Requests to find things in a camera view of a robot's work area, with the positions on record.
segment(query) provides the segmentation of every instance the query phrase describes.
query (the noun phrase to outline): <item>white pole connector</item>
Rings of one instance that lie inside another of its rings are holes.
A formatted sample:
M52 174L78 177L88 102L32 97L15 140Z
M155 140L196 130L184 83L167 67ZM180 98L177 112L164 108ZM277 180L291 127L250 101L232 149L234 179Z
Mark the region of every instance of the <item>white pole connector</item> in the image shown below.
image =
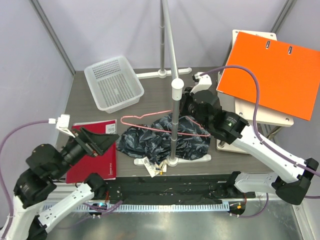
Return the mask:
M172 99L174 101L180 101L182 98L182 91L184 89L185 83L181 78L175 78L171 82L172 86Z

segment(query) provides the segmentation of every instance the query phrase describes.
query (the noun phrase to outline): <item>white wall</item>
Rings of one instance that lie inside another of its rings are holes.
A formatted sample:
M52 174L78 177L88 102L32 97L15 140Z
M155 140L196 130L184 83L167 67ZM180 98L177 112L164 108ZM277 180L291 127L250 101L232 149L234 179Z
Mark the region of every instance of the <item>white wall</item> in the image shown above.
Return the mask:
M159 68L160 0L39 2L77 71L119 55L136 69ZM284 2L169 0L178 66L221 66L232 30L270 31Z
M286 19L279 34L278 40L304 46L320 51L320 1L300 0L295 4L292 12ZM283 129L277 138L281 146L302 158L313 157L320 161L320 90L316 99L311 121L294 119L294 125ZM320 178L313 177L308 191L310 196L320 196ZM320 199L305 199L308 220L316 239L320 239Z
M27 0L0 8L0 141L12 129L63 113L73 77ZM0 167L11 195L25 160L42 143L54 144L53 125L22 129L4 146ZM0 187L0 227L9 209Z

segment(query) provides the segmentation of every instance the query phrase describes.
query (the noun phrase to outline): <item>wooden table surface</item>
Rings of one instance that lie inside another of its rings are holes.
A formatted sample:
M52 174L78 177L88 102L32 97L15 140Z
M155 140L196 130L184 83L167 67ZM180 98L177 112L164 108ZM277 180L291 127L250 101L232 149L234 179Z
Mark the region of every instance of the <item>wooden table surface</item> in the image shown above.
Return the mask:
M196 72L205 72L212 68L194 67L192 74ZM157 69L137 69L135 72L146 73ZM184 86L194 86L192 74L180 75L184 81ZM215 92L217 75L211 75L212 91ZM150 78L140 80L144 95L140 98L139 103L108 114L98 110L94 99L91 95L87 80L83 71L77 72L70 96L66 106L65 113L71 116L70 125L74 123L95 122L117 119L117 133L122 134L127 126L120 123L120 118L124 115L143 115L147 113L159 112L172 109L171 98L171 80L168 76L164 79ZM150 116L142 120L130 119L135 124L151 124L155 120L161 118L161 115ZM57 147L61 147L66 141L67 136L60 134ZM233 153L219 151L216 149L216 140L211 139L208 154L211 155L211 161L200 163L182 163L175 167L168 167L165 175L203 175L203 174L228 174L233 171L241 171L247 173L266 173L271 170L248 154ZM148 176L148 172L144 166L135 166L134 158L117 151L117 177L131 176Z

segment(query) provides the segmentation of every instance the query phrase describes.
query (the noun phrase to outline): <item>orange folder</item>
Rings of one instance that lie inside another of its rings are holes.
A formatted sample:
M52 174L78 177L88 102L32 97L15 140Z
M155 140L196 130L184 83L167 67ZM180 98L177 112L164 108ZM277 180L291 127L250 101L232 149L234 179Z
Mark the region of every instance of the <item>orange folder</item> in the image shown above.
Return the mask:
M320 82L319 51L239 32L226 65L240 65L254 73L259 105L311 119ZM240 69L224 70L217 90L256 102L255 83Z

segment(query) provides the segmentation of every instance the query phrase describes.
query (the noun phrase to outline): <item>basket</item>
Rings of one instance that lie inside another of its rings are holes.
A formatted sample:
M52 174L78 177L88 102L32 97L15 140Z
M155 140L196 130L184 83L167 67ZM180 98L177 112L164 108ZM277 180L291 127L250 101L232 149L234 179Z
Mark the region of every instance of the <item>basket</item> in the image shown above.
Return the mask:
M145 93L124 56L88 66L84 74L97 108L108 114L138 103Z

